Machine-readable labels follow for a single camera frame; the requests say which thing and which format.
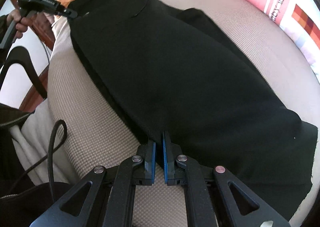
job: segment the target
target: folded black garment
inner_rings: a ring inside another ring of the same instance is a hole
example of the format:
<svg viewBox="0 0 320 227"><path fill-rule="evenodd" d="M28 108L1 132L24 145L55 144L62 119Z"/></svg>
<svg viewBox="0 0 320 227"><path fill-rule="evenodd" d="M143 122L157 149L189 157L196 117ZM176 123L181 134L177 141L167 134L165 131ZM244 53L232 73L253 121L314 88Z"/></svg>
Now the folded black garment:
<svg viewBox="0 0 320 227"><path fill-rule="evenodd" d="M310 191L317 128L278 99L200 10L159 0L76 0L75 51L140 142L168 130L183 153L223 165L289 220Z"/></svg>

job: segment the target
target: gray fabric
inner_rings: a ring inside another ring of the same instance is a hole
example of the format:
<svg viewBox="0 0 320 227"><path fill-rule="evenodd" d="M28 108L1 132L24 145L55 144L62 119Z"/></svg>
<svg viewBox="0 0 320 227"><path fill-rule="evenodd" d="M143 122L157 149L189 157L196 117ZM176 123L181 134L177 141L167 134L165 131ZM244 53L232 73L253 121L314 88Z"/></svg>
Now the gray fabric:
<svg viewBox="0 0 320 227"><path fill-rule="evenodd" d="M320 126L320 85L300 50L264 13L245 0L162 1L180 9L203 10L252 61L288 109ZM49 106L54 120L64 119L70 129L65 150L82 177L95 165L119 164L135 153L138 142L90 80L72 48L65 19L57 21L54 32L57 41L49 68ZM186 226L182 190L165 187L158 168L156 178L159 185L153 189L137 188L133 223L137 227ZM319 189L319 149L312 182L310 193L290 221L294 227L306 217Z"/></svg>
<svg viewBox="0 0 320 227"><path fill-rule="evenodd" d="M10 129L13 145L24 169L28 169L47 154L52 128L52 115L48 101L44 100L36 108L35 113L28 117L21 130L18 126ZM59 143L60 139L57 136L55 147ZM62 147L53 155L53 173L56 182L76 183L79 180ZM35 185L48 182L47 161L31 171L29 177Z"/></svg>

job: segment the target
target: textured beige fabric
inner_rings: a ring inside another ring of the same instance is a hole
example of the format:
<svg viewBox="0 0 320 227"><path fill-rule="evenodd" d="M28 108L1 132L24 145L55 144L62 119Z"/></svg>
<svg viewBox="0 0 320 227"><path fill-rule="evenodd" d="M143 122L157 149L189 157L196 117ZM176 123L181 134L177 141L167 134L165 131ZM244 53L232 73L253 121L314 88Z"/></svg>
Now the textured beige fabric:
<svg viewBox="0 0 320 227"><path fill-rule="evenodd" d="M203 10L258 68L287 108L320 126L320 85L307 61L289 37L245 0L162 0L180 9ZM77 58L69 26L57 23L57 42L49 68L48 99L55 120L68 125L66 152L80 176L97 164L113 166L135 153L137 140L111 110ZM312 207L320 181L316 150L313 187L290 223L300 226ZM157 168L153 188L137 188L137 226L186 226L180 188L165 188Z"/></svg>

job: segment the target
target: blue strip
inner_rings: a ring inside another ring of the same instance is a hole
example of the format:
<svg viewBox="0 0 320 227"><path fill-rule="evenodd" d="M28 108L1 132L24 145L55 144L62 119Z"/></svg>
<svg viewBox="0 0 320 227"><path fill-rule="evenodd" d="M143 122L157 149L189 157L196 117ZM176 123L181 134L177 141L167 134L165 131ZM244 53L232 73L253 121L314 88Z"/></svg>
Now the blue strip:
<svg viewBox="0 0 320 227"><path fill-rule="evenodd" d="M168 162L167 162L167 150L165 148L165 139L163 139L163 160L164 160L164 182L168 183Z"/></svg>
<svg viewBox="0 0 320 227"><path fill-rule="evenodd" d="M153 151L152 151L152 183L155 183L155 175L156 175L156 143L153 142Z"/></svg>

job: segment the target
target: metal screw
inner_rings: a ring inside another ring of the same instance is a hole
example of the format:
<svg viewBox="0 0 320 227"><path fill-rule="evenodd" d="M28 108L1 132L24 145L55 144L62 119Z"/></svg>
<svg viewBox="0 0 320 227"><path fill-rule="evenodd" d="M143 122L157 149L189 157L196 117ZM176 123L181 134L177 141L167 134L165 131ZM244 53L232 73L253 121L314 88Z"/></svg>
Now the metal screw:
<svg viewBox="0 0 320 227"><path fill-rule="evenodd" d="M132 157L132 161L134 161L134 162L140 162L141 160L142 160L142 157L139 155L134 155Z"/></svg>
<svg viewBox="0 0 320 227"><path fill-rule="evenodd" d="M180 162L185 162L185 161L188 160L188 157L186 155L184 155L184 154L180 154L180 155L178 155L178 160Z"/></svg>
<svg viewBox="0 0 320 227"><path fill-rule="evenodd" d="M219 174L223 174L226 171L226 169L221 165L216 166L215 169L216 169L216 172L219 173Z"/></svg>
<svg viewBox="0 0 320 227"><path fill-rule="evenodd" d="M104 168L103 166L96 166L93 171L96 173L96 174L101 174L103 172Z"/></svg>

